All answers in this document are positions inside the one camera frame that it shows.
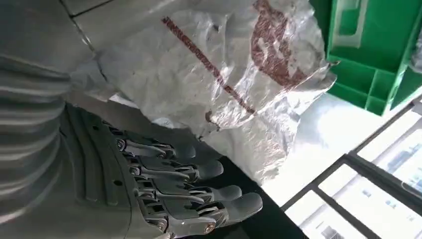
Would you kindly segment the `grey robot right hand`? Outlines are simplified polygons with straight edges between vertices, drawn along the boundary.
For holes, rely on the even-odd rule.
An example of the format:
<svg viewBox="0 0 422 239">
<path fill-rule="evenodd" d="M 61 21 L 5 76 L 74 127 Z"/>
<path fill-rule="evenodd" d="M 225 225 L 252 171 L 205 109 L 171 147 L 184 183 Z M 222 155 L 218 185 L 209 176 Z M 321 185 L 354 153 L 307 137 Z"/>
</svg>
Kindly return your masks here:
<svg viewBox="0 0 422 239">
<path fill-rule="evenodd" d="M 122 151 L 140 138 L 61 97 L 0 98 L 3 239 L 179 239 L 238 224 L 259 194 L 199 182 L 223 165 Z"/>
</svg>

